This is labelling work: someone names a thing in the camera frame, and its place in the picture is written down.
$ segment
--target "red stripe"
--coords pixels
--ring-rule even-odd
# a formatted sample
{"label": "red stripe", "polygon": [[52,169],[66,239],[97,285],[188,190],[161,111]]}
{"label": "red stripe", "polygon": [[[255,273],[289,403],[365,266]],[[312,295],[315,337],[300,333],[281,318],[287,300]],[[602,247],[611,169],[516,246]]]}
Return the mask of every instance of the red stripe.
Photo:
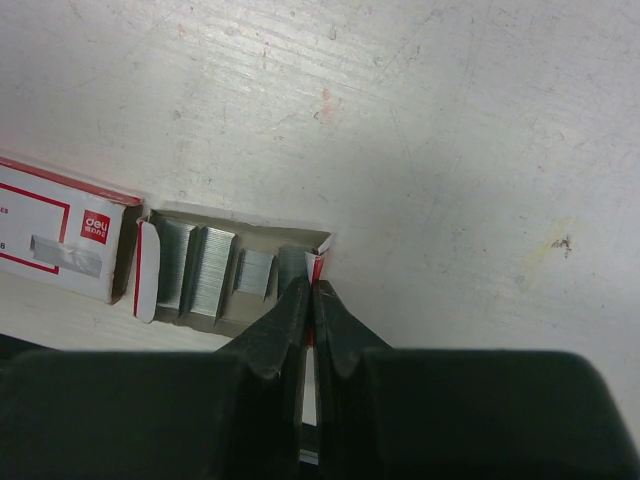
{"label": "red stripe", "polygon": [[307,345],[313,347],[316,344],[315,334],[313,332],[313,327],[309,327],[307,331]]}
{"label": "red stripe", "polygon": [[76,190],[81,190],[92,195],[97,195],[98,197],[107,198],[111,201],[122,203],[124,205],[131,206],[140,205],[142,203],[142,199],[138,197],[124,195],[107,188],[97,187],[87,182],[82,182],[74,178],[65,177],[64,175],[59,175],[57,173],[48,172],[43,168],[26,165],[24,163],[16,162],[15,160],[9,160],[8,158],[0,157],[0,165],[11,168],[13,170],[17,170],[18,172],[33,175],[34,177],[43,178],[45,180],[59,183],[60,185],[64,185],[65,187],[75,188]]}
{"label": "red stripe", "polygon": [[[0,183],[0,188],[4,188],[5,190],[9,190],[10,192],[17,193],[18,195],[24,195],[25,197],[33,198],[34,200],[39,200],[41,202],[49,203],[56,207],[62,208],[64,210],[64,213],[62,214],[62,223],[60,225],[60,235],[58,236],[58,241],[60,243],[64,242],[64,237],[67,233],[67,223],[69,222],[69,209],[71,208],[68,203],[59,202],[58,200],[54,200],[53,198],[44,197],[42,195],[38,195],[37,193],[22,190],[21,188],[14,187],[13,185],[7,185],[6,183]],[[0,257],[6,258],[7,260],[12,260],[21,265],[26,265],[27,267],[42,270],[43,272],[53,273],[54,275],[58,275],[58,273],[60,272],[60,268],[57,265],[55,267],[45,267],[28,260],[24,260],[22,258],[8,255],[6,253],[0,253]]]}
{"label": "red stripe", "polygon": [[322,267],[324,266],[324,256],[316,258],[313,264],[313,275],[311,276],[311,284],[313,285],[320,279],[322,273]]}
{"label": "red stripe", "polygon": [[60,267],[58,267],[57,265],[55,267],[45,267],[44,265],[38,265],[37,263],[23,260],[22,258],[12,257],[11,255],[7,255],[6,253],[0,253],[0,258],[6,258],[7,260],[12,260],[16,263],[26,265],[27,267],[37,268],[38,270],[42,270],[43,272],[47,273],[53,273],[54,275],[57,275],[60,271]]}
{"label": "red stripe", "polygon": [[138,294],[140,292],[140,259],[142,258],[142,222],[138,224],[138,259],[136,260],[136,289],[133,293],[133,316],[138,316]]}
{"label": "red stripe", "polygon": [[27,190],[22,190],[21,188],[14,187],[13,185],[7,185],[6,183],[0,183],[0,188],[4,188],[5,190],[9,190],[10,192],[19,193],[20,195],[24,195],[26,197],[35,198],[36,200],[40,200],[41,202],[50,203],[51,205],[55,205],[57,207],[68,208],[68,203],[62,203],[58,200],[54,200],[53,198],[43,197],[42,195],[38,195],[37,193],[29,192]]}

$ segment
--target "white surface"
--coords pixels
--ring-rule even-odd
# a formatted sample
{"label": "white surface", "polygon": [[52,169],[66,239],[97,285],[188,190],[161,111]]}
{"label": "white surface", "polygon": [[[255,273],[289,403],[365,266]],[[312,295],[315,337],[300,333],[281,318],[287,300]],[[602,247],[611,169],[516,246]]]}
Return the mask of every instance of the white surface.
{"label": "white surface", "polygon": [[[0,44],[2,147],[169,201],[312,214],[337,234],[325,276],[385,340],[579,352],[640,438],[637,3],[24,0]],[[0,282],[4,333],[217,345]]]}

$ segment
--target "red label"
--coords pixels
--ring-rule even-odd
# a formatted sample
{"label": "red label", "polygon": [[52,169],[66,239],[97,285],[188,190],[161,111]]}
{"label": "red label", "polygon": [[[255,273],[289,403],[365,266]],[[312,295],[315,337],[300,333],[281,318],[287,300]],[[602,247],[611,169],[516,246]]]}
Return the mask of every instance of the red label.
{"label": "red label", "polygon": [[90,238],[100,243],[107,243],[107,235],[109,235],[109,222],[111,219],[101,213],[84,211],[82,219],[81,237]]}

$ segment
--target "open box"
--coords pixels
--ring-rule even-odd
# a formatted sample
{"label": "open box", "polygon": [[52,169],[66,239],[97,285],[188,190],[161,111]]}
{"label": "open box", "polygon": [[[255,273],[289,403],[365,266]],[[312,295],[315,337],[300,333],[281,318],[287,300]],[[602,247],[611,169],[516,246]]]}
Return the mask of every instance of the open box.
{"label": "open box", "polygon": [[[286,273],[284,252],[306,250],[302,273],[313,282],[320,276],[330,242],[327,232],[153,210],[138,223],[134,315],[147,323],[158,320],[235,337],[275,305],[283,288],[278,277]],[[264,294],[239,288],[251,253],[273,256],[270,269],[264,270],[266,263],[261,267],[267,275]],[[212,262],[217,286],[205,279],[205,268],[212,268]],[[219,304],[215,299],[205,302],[209,312],[202,313],[207,308],[197,308],[200,295],[211,291]]]}

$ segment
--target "cardboard box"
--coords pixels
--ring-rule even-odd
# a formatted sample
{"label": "cardboard box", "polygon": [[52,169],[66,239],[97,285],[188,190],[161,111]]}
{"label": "cardboard box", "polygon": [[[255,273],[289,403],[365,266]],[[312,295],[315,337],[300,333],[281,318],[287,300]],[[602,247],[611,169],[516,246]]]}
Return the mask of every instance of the cardboard box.
{"label": "cardboard box", "polygon": [[0,270],[115,302],[142,200],[0,157]]}
{"label": "cardboard box", "polygon": [[[163,254],[161,235],[161,219],[183,222],[197,228],[213,228],[235,235],[230,248],[228,265],[225,269],[226,279],[221,296],[223,307],[221,315],[203,315],[194,310],[184,310],[183,301],[178,308],[173,302],[160,301],[158,295],[159,273],[161,270],[161,258]],[[331,235],[327,232],[305,230],[296,228],[279,228],[251,225],[248,223],[210,218],[206,216],[187,214],[173,211],[152,211],[149,218],[143,219],[138,226],[138,258],[136,264],[136,286],[134,294],[134,315],[149,323],[158,320],[176,325],[189,326],[195,330],[217,333],[229,337],[235,337],[242,333],[249,325],[258,320],[275,305],[278,285],[278,254],[281,247],[299,246],[313,250],[306,253],[306,273],[309,281],[313,282],[320,277],[326,254],[331,244]],[[243,258],[243,252],[256,251],[275,257],[269,278],[269,288],[265,295],[245,293],[235,289],[239,262]],[[191,255],[187,249],[183,249],[183,256],[187,259]],[[188,269],[189,260],[178,260],[175,263],[179,267]]]}

